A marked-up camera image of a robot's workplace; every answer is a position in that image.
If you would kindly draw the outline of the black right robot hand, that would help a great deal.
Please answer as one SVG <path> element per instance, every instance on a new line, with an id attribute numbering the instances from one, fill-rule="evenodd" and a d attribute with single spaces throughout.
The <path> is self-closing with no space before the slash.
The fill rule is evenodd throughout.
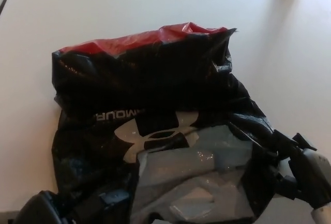
<path id="1" fill-rule="evenodd" d="M 330 203 L 330 163 L 300 134 L 289 138 L 274 130 L 272 141 L 293 176 L 276 175 L 275 193 L 307 202 L 314 210 Z"/>

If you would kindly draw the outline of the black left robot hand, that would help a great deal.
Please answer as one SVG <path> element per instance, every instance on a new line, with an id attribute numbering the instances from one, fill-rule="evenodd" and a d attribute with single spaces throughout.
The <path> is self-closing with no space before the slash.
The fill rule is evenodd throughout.
<path id="1" fill-rule="evenodd" d="M 32 196 L 17 214 L 13 223 L 17 224 L 58 224 L 63 223 L 59 211 L 57 195 L 51 191 L 41 191 Z"/>

